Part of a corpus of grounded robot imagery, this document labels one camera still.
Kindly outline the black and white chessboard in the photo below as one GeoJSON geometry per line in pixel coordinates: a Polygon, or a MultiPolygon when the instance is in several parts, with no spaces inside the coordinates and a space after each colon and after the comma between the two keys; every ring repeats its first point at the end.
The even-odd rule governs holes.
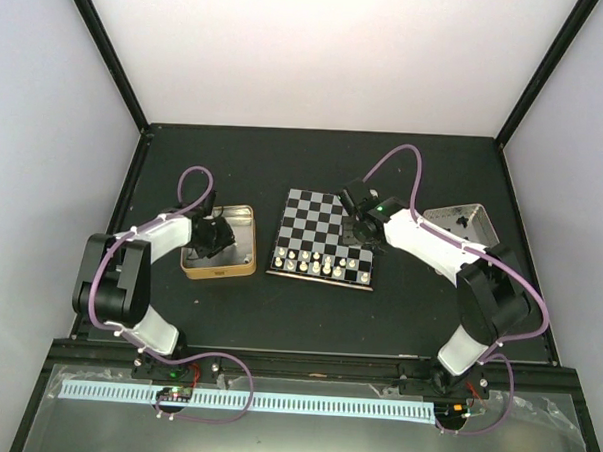
{"type": "Polygon", "coordinates": [[[334,284],[362,291],[371,291],[372,276],[374,274],[374,254],[370,249],[359,246],[346,246],[343,244],[344,218],[347,213],[339,198],[331,193],[319,193],[304,189],[291,189],[288,191],[284,204],[280,225],[277,227],[274,247],[267,272],[271,275],[286,276],[293,279],[310,280],[311,282],[334,284]],[[283,247],[286,255],[278,256],[277,249],[283,247]],[[295,251],[296,258],[290,260],[288,251],[295,251]],[[310,253],[308,271],[301,272],[303,262],[299,255],[302,251],[310,253]],[[321,270],[318,274],[312,270],[312,255],[319,253],[321,270]],[[324,258],[332,257],[330,276],[322,274],[324,258]],[[275,258],[283,260],[283,266],[275,266],[275,258]],[[338,266],[340,258],[346,259],[346,266],[338,266]],[[350,268],[350,260],[356,260],[356,267],[350,268]],[[295,269],[287,269],[287,261],[295,262],[295,269]],[[340,278],[333,276],[335,267],[342,269],[340,278]],[[361,273],[369,273],[369,282],[360,283],[361,273]]]}

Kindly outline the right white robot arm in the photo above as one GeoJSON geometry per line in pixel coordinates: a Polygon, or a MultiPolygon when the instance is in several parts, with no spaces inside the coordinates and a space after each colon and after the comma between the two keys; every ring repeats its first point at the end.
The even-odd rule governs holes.
{"type": "Polygon", "coordinates": [[[455,236],[396,197],[380,199],[359,179],[342,188],[338,199],[348,215],[348,237],[402,250],[456,288],[460,321],[429,369],[434,391],[453,395],[465,385],[465,373],[531,312],[531,288],[510,266],[514,253],[455,236]]]}

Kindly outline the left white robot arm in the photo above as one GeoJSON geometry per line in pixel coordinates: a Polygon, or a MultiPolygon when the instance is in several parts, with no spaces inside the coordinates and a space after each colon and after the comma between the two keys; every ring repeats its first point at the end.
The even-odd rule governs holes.
{"type": "Polygon", "coordinates": [[[151,306],[151,269],[166,254],[192,249],[210,258],[235,243],[230,224],[213,214],[216,192],[195,204],[171,208],[146,224],[116,235],[97,233],[85,244],[72,307],[93,326],[111,331],[156,356],[154,366],[167,379],[189,369],[183,333],[151,306]]]}

